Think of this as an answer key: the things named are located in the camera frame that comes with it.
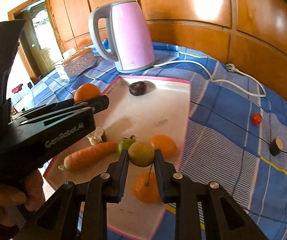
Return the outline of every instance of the dark purple fruit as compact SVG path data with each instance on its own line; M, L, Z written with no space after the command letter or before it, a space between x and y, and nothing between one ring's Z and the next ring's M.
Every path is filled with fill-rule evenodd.
M142 96L146 92L146 84L143 81L132 83L129 86L129 92L134 96Z

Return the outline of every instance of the box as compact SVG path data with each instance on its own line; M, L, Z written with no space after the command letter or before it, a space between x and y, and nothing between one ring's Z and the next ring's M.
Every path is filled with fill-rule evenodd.
M67 59L62 59L55 65L55 68L60 78L73 81L87 68L93 67L96 62L92 49L86 48L77 51Z

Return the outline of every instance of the power cord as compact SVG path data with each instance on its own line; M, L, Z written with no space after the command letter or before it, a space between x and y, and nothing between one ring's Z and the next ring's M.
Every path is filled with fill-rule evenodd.
M213 82L213 83L220 83L220 82L228 83L228 84L240 89L241 91L243 91L247 95L250 95L250 96L253 96L253 97L260 97L260 98L266 97L266 90L263 87L263 85L257 79L255 79L252 76L250 76L250 75L248 75L246 73L243 73L240 70L238 70L235 67L234 64L227 64L226 65L226 69L229 72L236 72L236 73L239 73L239 74L241 74L243 76L251 78L253 81L255 81L260 86L260 88L263 90L264 93L263 94L253 94L253 93L250 93L247 90L244 90L242 87L238 86L237 84L235 84L235 83L233 83L233 82L231 82L229 80L225 80L225 79L217 79L217 80L215 80L215 79L213 79L213 76L210 74L210 72L208 71L208 69L206 69L206 67L204 65L200 64L199 62L192 61L192 60L174 60L174 61L169 61L169 62L165 62L165 63L162 63L162 64L154 65L154 67L161 67L161 66L164 66L164 65L168 65L168 64L172 64L172 63L180 63L180 62L188 62L188 63L194 63L194 64L199 65L200 67L202 67L206 71L206 73L208 74L208 76L210 78L210 81Z

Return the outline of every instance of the yellow-green fruit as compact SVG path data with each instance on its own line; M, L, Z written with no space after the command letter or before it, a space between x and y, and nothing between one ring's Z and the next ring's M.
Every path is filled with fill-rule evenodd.
M128 149L129 160L138 167L148 167L155 158L154 148L147 143L135 142Z

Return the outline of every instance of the blue plaid tablecloth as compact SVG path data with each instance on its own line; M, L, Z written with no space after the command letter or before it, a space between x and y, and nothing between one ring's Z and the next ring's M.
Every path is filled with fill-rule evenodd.
M203 64L214 79L226 79L259 93L248 77L226 71L225 65L192 49L154 42L156 64L173 60L194 60ZM98 57L98 64L69 83L51 72L32 88L28 108L73 98L76 89L92 83L101 91L120 73L114 64ZM196 182L219 182L248 213L269 239L287 238L287 102L265 88L266 98L248 96L227 83L209 82L206 72L192 63L174 63L131 75L160 76L191 82L190 113L180 172ZM254 126L250 117L261 113ZM276 137L284 150L269 152ZM174 239L175 210L167 212L154 240ZM108 231L109 240L124 237Z

